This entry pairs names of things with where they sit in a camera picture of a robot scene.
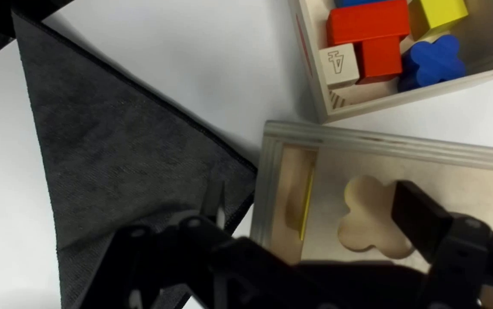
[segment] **wooden block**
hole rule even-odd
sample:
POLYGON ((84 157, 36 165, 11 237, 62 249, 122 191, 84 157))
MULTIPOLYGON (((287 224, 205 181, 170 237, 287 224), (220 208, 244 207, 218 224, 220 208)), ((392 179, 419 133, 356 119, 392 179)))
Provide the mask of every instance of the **wooden block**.
POLYGON ((327 23, 328 45, 378 38, 406 38, 411 33, 407 0, 334 9, 327 23))
POLYGON ((411 28, 416 40, 449 31, 469 16, 466 0, 413 0, 411 28))
POLYGON ((320 50, 320 61, 330 90, 359 81, 359 66, 352 45, 320 50))
POLYGON ((399 43, 399 38, 380 38, 356 45, 363 76, 359 85, 389 81, 402 74, 399 43))
POLYGON ((459 40, 452 35, 435 43, 419 42, 404 57, 404 74, 399 90, 409 92, 452 81, 466 76, 466 66, 459 59, 459 40))

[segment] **puzzle board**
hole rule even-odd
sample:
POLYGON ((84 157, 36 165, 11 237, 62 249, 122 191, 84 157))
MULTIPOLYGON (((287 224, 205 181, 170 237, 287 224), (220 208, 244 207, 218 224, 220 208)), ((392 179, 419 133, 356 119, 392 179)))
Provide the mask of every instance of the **puzzle board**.
MULTIPOLYGON (((375 177, 383 186, 413 181, 449 212, 468 213, 493 229, 493 171, 340 150, 320 150, 316 167, 301 260, 389 260, 376 249, 352 253, 337 237, 339 222, 349 213, 344 203, 346 186, 363 176, 375 177)), ((392 261, 428 270, 418 253, 392 261)))

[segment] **dark gray cloth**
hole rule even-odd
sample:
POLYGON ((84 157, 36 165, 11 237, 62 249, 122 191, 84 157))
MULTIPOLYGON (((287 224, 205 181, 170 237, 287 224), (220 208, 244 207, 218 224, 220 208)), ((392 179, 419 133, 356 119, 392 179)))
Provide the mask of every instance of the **dark gray cloth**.
MULTIPOLYGON (((225 188, 227 229, 239 224, 253 203, 249 162, 43 25, 21 14, 14 23, 55 215, 64 308, 81 304, 117 229, 163 229, 198 213, 213 179, 225 188)), ((176 308, 182 296, 167 291, 157 308, 176 308)))

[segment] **blue wooden block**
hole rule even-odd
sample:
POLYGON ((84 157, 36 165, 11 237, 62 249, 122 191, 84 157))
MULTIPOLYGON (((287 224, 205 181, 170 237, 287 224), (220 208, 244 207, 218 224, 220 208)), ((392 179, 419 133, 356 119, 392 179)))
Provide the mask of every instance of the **blue wooden block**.
POLYGON ((364 4, 376 4, 382 0, 335 0, 335 7, 354 7, 354 6, 364 6, 364 4))
POLYGON ((399 80, 399 92, 464 78, 466 66, 459 59, 459 49, 459 40, 452 35, 445 35, 435 43, 416 43, 402 57, 404 74, 399 80))

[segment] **white background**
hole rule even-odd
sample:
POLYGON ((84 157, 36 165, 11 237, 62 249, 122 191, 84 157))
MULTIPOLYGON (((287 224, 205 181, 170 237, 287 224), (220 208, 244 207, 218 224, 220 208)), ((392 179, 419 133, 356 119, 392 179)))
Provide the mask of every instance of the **white background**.
MULTIPOLYGON (((285 0, 78 0, 48 25, 253 162, 265 121, 315 121, 285 0)), ((493 81, 340 128, 493 146, 493 81)), ((0 309, 57 308, 55 231, 16 43, 0 52, 0 309)))

